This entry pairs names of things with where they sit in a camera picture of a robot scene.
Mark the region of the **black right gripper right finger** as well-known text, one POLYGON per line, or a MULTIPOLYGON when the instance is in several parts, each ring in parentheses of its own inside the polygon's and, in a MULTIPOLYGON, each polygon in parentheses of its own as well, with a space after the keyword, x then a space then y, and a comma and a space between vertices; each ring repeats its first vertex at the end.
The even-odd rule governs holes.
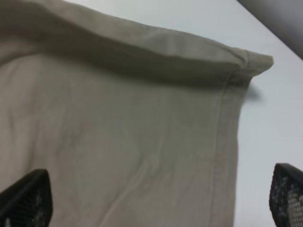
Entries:
POLYGON ((275 165, 269 208, 277 227, 303 225, 303 172, 300 169, 288 163, 275 165))

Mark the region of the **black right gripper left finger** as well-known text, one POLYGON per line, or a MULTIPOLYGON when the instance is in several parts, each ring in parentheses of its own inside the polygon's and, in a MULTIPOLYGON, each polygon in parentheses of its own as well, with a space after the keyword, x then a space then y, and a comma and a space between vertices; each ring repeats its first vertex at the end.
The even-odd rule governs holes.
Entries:
POLYGON ((35 169, 0 193, 2 227, 47 227, 53 214, 49 173, 35 169))

